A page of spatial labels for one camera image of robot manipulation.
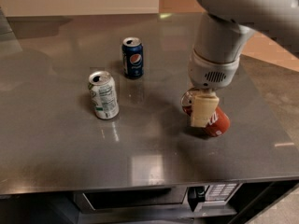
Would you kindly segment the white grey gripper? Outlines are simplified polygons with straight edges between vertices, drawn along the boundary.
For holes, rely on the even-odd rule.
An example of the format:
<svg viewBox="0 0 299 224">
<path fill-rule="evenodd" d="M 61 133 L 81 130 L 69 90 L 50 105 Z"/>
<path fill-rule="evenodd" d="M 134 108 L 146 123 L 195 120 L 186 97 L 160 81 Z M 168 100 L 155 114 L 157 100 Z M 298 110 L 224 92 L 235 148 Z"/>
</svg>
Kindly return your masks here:
<svg viewBox="0 0 299 224">
<path fill-rule="evenodd" d="M 213 63 L 192 51 L 188 75 L 194 87 L 201 90 L 218 90 L 227 87 L 233 80 L 239 60 L 230 63 Z M 214 91 L 195 91 L 192 95 L 191 125 L 205 128 L 218 104 L 219 97 Z"/>
</svg>

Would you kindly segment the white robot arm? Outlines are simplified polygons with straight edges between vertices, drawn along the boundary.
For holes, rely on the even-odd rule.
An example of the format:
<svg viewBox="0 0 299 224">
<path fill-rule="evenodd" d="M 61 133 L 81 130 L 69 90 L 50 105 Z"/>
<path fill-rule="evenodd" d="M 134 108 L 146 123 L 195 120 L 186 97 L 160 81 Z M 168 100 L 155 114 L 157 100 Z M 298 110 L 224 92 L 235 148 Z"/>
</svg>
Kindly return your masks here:
<svg viewBox="0 0 299 224">
<path fill-rule="evenodd" d="M 298 0 L 197 0 L 205 10 L 188 66 L 195 87 L 191 125 L 204 128 L 219 104 L 215 91 L 228 86 L 240 54 L 255 32 L 299 54 Z"/>
</svg>

